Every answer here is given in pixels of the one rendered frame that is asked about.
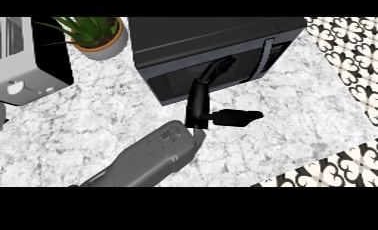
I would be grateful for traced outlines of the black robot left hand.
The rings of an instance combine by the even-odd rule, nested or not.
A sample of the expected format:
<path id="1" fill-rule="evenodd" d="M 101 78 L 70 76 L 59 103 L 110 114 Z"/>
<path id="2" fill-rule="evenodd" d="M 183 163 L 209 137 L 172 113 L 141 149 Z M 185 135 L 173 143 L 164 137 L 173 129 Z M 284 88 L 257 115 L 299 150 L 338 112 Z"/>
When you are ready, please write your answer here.
<path id="1" fill-rule="evenodd" d="M 203 74 L 194 79 L 185 117 L 188 128 L 207 129 L 209 121 L 213 121 L 217 126 L 245 127 L 253 121 L 265 117 L 262 111 L 222 109 L 214 113 L 210 112 L 210 85 L 229 70 L 235 61 L 232 56 L 213 61 Z"/>

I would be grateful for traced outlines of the dark microwave door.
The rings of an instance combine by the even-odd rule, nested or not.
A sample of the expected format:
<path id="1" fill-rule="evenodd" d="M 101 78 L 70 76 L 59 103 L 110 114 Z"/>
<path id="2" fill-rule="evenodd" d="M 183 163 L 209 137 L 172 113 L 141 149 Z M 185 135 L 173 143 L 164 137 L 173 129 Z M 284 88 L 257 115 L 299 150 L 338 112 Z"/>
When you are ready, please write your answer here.
<path id="1" fill-rule="evenodd" d="M 186 99 L 194 79 L 217 59 L 231 56 L 235 63 L 210 85 L 211 91 L 260 78 L 275 64 L 284 48 L 273 38 L 259 39 L 141 69 L 139 73 L 161 105 L 166 106 Z"/>

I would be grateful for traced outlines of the dark grey microwave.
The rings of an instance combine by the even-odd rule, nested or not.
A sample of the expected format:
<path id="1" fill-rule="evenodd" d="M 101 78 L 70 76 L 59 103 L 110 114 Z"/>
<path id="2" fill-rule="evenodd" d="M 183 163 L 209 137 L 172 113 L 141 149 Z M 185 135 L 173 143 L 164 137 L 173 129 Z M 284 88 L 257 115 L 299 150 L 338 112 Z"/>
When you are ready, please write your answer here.
<path id="1" fill-rule="evenodd" d="M 132 17 L 136 70 L 259 39 L 273 38 L 284 54 L 306 26 L 302 17 Z"/>

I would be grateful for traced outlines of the green plant in pot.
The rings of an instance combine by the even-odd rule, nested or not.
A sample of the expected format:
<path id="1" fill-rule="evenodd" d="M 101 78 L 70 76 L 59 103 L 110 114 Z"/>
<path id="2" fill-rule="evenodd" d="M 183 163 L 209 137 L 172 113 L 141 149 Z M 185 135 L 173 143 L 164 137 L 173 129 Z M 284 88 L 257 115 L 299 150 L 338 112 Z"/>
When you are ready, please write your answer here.
<path id="1" fill-rule="evenodd" d="M 95 61 L 114 58 L 127 46 L 129 32 L 120 17 L 53 17 L 53 23 L 39 24 L 68 35 L 71 40 L 62 44 L 71 44 Z"/>

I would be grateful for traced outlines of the silver and black appliance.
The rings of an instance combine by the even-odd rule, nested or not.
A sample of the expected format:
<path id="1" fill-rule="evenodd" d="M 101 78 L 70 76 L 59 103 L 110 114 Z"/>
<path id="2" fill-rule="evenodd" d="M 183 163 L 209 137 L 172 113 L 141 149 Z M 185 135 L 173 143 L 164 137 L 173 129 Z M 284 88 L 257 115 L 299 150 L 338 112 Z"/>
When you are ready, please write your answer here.
<path id="1" fill-rule="evenodd" d="M 0 17 L 0 102 L 24 106 L 74 83 L 65 35 L 51 17 Z"/>

